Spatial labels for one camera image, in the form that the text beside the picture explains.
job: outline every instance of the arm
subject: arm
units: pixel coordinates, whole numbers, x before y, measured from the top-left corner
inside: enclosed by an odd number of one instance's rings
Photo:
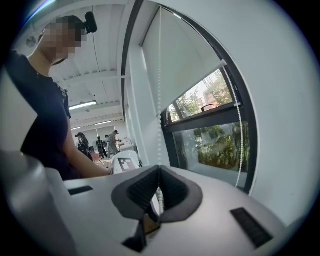
[[[75,167],[83,178],[94,178],[107,176],[107,169],[94,164],[88,157],[77,150],[70,128],[70,119],[68,118],[68,134],[63,145],[63,151],[66,154],[70,164]]]

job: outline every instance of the person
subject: person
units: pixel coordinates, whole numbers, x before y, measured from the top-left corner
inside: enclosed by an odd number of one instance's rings
[[[90,148],[89,148],[89,141],[87,140],[86,136],[82,133],[82,132],[79,132],[76,137],[78,138],[78,145],[77,145],[77,148],[78,150],[85,154],[92,162],[94,161],[92,156],[91,156],[91,151],[90,151]]]
[[[71,133],[67,91],[49,76],[52,66],[81,46],[85,33],[84,23],[78,17],[57,18],[43,29],[30,56],[12,50],[5,65],[12,82],[37,114],[21,151],[40,160],[46,168],[58,170],[64,181],[108,175],[107,169],[77,150]]]
[[[111,153],[111,151],[109,150],[110,137],[109,137],[109,135],[105,135],[104,137],[105,137],[105,140],[103,141],[103,147],[105,147],[108,150],[108,154],[106,153],[107,154],[106,158],[110,159],[110,153]]]
[[[104,149],[104,142],[100,139],[100,136],[98,136],[98,140],[96,141],[96,146],[98,148],[98,151],[99,151],[99,156],[102,158],[102,159],[105,159],[105,157],[108,157],[107,156],[107,153]]]
[[[109,148],[108,148],[108,155],[109,155],[109,158],[110,158],[110,155],[111,155],[111,151],[113,152],[113,156],[115,156],[116,154],[118,154],[118,149],[117,149],[117,146],[116,146],[116,143],[117,142],[121,142],[121,140],[117,140],[116,139],[116,135],[118,135],[118,131],[115,130],[113,133],[110,134],[110,142],[109,142]]]

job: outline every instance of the fluorescent light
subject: fluorescent light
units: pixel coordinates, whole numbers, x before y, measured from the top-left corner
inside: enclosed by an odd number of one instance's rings
[[[96,123],[95,125],[98,126],[98,125],[103,125],[103,124],[107,124],[107,123],[111,123],[111,121],[100,122],[100,123]]]
[[[94,100],[94,101],[90,101],[87,103],[81,103],[78,105],[71,106],[71,107],[69,107],[69,110],[76,110],[79,108],[84,108],[84,107],[88,107],[88,106],[92,106],[92,105],[96,105],[96,104],[97,104],[97,102]]]
[[[176,15],[175,13],[173,14],[174,16],[178,17],[181,20],[181,17],[179,15]]]
[[[26,21],[30,21],[37,13],[41,12],[44,8],[54,3],[56,0],[46,0],[43,4],[40,5],[40,7],[31,15],[31,17]]]

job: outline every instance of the black outfit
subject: black outfit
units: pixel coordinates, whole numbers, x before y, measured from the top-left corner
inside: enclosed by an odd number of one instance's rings
[[[90,154],[89,142],[86,138],[83,138],[81,142],[79,140],[78,150],[86,155],[92,162],[94,161]]]
[[[102,157],[102,159],[105,159],[104,154],[106,155],[107,153],[103,147],[103,141],[98,139],[98,141],[95,144],[98,148],[99,156]]]
[[[9,55],[6,69],[16,88],[37,113],[21,151],[37,158],[45,167],[58,170],[64,181],[81,178],[63,151],[68,134],[67,118],[71,118],[67,92],[52,78],[37,73],[27,57],[15,50]]]
[[[108,158],[107,152],[106,152],[106,150],[105,150],[105,148],[104,148],[104,147],[102,147],[102,150],[103,150],[103,154],[104,154],[104,156],[105,156],[106,158]]]

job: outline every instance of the black vent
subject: black vent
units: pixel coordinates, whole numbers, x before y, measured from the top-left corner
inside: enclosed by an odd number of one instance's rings
[[[81,194],[84,192],[88,192],[90,190],[94,190],[94,189],[90,186],[82,186],[82,187],[69,189],[68,191],[69,191],[70,195],[73,196],[73,195]]]
[[[244,208],[230,212],[256,248],[263,246],[273,238]]]

